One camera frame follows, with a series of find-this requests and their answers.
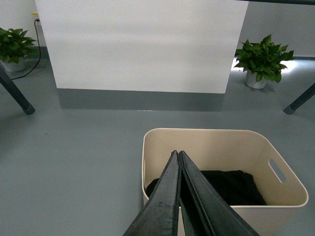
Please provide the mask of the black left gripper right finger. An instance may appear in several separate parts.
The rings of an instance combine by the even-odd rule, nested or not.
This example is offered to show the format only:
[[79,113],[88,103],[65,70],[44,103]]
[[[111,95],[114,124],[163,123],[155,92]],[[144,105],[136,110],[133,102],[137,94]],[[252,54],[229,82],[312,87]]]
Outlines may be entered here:
[[204,177],[189,156],[179,153],[182,168],[181,208],[183,222],[194,236],[257,236]]

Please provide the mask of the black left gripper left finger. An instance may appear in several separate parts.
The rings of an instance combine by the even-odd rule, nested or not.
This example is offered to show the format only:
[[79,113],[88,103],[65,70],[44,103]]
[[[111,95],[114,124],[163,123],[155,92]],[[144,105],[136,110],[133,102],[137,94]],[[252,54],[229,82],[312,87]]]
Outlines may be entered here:
[[182,168],[173,151],[149,200],[125,236],[176,236],[178,233]]

